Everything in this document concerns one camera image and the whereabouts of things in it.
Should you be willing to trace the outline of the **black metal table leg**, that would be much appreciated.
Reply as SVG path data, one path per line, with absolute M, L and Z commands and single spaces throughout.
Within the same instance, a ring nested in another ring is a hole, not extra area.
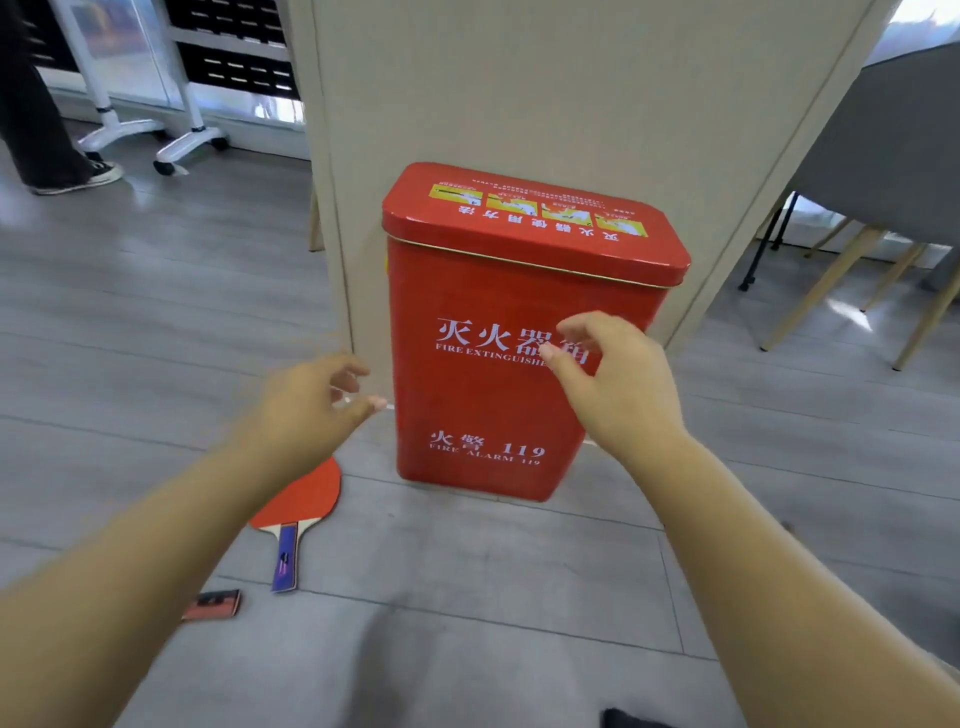
M 777 204 L 774 206 L 774 210 L 770 214 L 765 230 L 760 237 L 748 270 L 738 285 L 739 291 L 747 292 L 756 282 L 756 275 L 764 255 L 770 251 L 777 251 L 783 245 L 786 229 L 791 221 L 798 200 L 799 194 L 796 190 L 789 190 L 780 196 Z

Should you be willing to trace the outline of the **person's right forearm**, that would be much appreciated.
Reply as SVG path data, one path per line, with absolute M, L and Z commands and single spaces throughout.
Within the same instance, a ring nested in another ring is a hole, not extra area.
M 689 433 L 593 439 L 662 523 L 750 728 L 960 728 L 960 684 Z

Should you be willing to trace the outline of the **grey chair with wooden legs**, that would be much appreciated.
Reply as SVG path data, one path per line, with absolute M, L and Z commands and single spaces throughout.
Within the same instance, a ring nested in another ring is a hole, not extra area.
M 930 246 L 960 252 L 960 40 L 864 67 L 789 179 L 797 193 L 862 227 L 759 349 L 791 334 L 888 234 L 906 252 L 868 300 L 878 303 Z

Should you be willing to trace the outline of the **person's left forearm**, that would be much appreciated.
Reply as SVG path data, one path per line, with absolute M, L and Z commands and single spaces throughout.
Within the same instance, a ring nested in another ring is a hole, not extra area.
M 336 448 L 223 445 L 0 589 L 0 728 L 111 728 L 241 529 Z

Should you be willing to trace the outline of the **white rolling board stand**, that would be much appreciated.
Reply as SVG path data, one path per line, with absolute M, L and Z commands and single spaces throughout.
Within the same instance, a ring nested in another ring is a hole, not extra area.
M 134 119 L 122 121 L 102 79 L 95 68 L 90 42 L 84 35 L 74 11 L 79 0 L 47 0 L 54 14 L 55 23 L 63 34 L 71 59 L 86 85 L 86 92 L 100 119 L 100 127 L 78 140 L 78 149 L 91 161 L 101 162 L 102 151 L 119 140 L 150 135 L 166 141 L 153 159 L 154 170 L 161 176 L 186 175 L 182 160 L 202 147 L 209 145 L 216 151 L 230 147 L 229 137 L 220 127 L 208 126 L 187 79 L 180 51 L 175 43 L 178 30 L 171 21 L 173 0 L 143 0 L 153 8 L 157 22 L 158 41 L 164 46 L 170 74 L 177 87 L 182 110 L 189 121 L 189 130 L 174 138 L 169 129 L 157 119 Z

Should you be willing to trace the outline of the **red table tennis paddle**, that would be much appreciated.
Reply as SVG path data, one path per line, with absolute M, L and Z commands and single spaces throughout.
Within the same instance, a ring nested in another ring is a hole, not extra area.
M 298 588 L 299 551 L 309 528 L 330 516 L 341 495 L 342 470 L 330 457 L 273 497 L 249 522 L 277 541 L 270 592 Z

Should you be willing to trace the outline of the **black perforated shelf unit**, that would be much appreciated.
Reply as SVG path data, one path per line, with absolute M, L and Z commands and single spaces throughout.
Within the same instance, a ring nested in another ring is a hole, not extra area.
M 280 0 L 159 0 L 185 78 L 300 101 Z

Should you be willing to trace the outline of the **red fire extinguisher box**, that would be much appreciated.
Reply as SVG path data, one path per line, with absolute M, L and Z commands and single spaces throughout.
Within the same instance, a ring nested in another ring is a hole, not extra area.
M 690 253 L 650 204 L 425 161 L 381 225 L 398 474 L 548 501 L 585 431 L 540 346 L 594 374 L 599 355 L 558 322 L 602 310 L 648 328 Z

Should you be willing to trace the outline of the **person's right hand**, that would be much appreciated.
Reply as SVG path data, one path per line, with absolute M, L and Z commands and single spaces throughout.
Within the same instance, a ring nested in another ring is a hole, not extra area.
M 600 356 L 586 401 L 568 402 L 590 439 L 631 473 L 652 470 L 678 449 L 688 431 L 660 344 L 602 311 L 568 317 L 557 330 Z

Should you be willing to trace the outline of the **person's left hand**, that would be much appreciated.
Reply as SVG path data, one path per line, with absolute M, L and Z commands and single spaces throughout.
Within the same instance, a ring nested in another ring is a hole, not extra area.
M 282 479 L 306 475 L 361 427 L 337 424 L 332 404 L 343 396 L 369 395 L 360 383 L 369 373 L 355 355 L 334 353 L 271 375 L 258 404 L 237 426 L 237 443 Z

